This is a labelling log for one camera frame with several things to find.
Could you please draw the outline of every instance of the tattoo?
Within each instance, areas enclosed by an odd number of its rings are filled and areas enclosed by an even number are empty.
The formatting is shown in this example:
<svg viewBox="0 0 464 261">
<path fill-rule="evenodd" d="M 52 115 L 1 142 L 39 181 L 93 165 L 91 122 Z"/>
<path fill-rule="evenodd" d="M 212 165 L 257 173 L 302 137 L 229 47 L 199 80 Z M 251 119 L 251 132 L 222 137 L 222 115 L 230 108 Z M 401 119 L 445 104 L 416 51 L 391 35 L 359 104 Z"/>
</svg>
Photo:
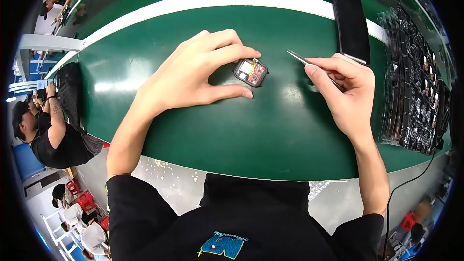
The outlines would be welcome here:
<svg viewBox="0 0 464 261">
<path fill-rule="evenodd" d="M 63 114 L 61 110 L 61 105 L 56 98 L 49 98 L 50 102 L 50 117 L 53 117 L 55 114 Z"/>
</svg>

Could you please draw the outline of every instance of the black cap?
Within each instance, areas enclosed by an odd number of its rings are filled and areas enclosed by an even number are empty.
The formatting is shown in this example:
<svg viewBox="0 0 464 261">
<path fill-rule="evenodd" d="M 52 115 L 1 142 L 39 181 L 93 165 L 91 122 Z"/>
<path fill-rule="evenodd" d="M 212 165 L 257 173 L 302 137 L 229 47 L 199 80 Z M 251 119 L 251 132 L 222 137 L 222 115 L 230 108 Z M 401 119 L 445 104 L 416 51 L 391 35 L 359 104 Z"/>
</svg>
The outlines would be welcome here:
<svg viewBox="0 0 464 261">
<path fill-rule="evenodd" d="M 13 125 L 13 133 L 15 137 L 21 139 L 20 135 L 24 135 L 20 130 L 20 123 L 23 120 L 23 115 L 29 112 L 27 102 L 18 102 L 13 107 L 11 114 L 11 124 Z"/>
<path fill-rule="evenodd" d="M 45 1 L 44 3 L 42 3 L 42 6 L 40 7 L 40 13 L 38 15 L 43 16 L 43 20 L 46 20 L 47 13 L 48 13 L 47 2 Z"/>
</svg>

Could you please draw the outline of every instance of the black smartphone screen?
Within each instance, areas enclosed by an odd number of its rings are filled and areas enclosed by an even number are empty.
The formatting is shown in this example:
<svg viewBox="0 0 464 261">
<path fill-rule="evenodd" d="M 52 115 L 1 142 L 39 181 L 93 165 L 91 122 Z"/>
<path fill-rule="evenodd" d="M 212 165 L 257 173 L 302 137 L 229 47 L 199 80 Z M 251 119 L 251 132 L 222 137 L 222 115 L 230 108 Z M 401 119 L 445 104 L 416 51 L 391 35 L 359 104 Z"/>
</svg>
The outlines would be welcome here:
<svg viewBox="0 0 464 261">
<path fill-rule="evenodd" d="M 369 66 L 369 33 L 361 0 L 333 0 L 333 12 L 340 54 Z"/>
</svg>

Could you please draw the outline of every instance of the cardboard box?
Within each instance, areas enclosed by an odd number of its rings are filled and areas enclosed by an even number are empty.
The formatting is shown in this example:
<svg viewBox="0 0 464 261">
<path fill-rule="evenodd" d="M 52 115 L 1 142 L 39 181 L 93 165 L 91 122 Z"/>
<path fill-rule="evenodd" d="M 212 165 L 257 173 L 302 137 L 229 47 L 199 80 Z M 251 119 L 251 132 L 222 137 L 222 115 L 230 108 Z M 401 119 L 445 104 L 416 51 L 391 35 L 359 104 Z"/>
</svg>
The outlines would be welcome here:
<svg viewBox="0 0 464 261">
<path fill-rule="evenodd" d="M 66 169 L 66 174 L 68 175 L 69 179 L 73 179 L 78 175 L 78 171 L 76 170 L 76 167 L 72 166 Z"/>
</svg>

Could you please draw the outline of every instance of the red plastic stool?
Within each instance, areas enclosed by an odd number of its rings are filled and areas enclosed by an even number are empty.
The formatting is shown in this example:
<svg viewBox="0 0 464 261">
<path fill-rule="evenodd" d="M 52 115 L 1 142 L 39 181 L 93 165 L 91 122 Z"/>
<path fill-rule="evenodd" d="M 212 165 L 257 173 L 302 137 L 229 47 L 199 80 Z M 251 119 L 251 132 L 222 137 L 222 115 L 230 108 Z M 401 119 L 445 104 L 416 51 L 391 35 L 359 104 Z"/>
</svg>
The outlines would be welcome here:
<svg viewBox="0 0 464 261">
<path fill-rule="evenodd" d="M 103 220 L 101 220 L 100 226 L 101 226 L 103 229 L 105 229 L 105 230 L 108 231 L 108 223 L 109 223 L 109 218 L 108 218 L 108 216 L 106 216 L 105 218 L 103 218 Z"/>
<path fill-rule="evenodd" d="M 81 206 L 84 212 L 90 211 L 96 208 L 96 204 L 93 202 L 93 195 L 88 190 L 83 192 L 77 199 L 79 206 Z"/>
<path fill-rule="evenodd" d="M 82 190 L 79 188 L 77 183 L 74 182 L 69 182 L 66 184 L 66 187 L 69 189 L 69 192 L 75 196 L 77 194 L 80 194 Z"/>
<path fill-rule="evenodd" d="M 409 230 L 415 225 L 417 222 L 415 215 L 412 212 L 406 214 L 403 222 L 399 224 L 400 227 L 403 228 L 404 231 L 409 232 Z"/>
</svg>

